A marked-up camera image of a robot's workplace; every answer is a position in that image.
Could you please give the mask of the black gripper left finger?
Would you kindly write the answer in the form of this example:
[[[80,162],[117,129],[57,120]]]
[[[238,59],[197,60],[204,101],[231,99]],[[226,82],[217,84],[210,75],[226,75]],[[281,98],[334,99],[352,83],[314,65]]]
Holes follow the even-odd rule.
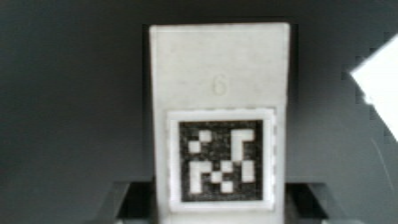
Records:
[[[99,224],[153,224],[153,183],[115,182],[99,208]]]

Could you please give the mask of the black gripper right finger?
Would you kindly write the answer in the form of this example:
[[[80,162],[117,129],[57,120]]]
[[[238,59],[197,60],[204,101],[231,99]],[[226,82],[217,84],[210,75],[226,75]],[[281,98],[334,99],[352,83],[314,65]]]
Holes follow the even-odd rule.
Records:
[[[288,183],[284,224],[339,224],[348,215],[323,183]]]

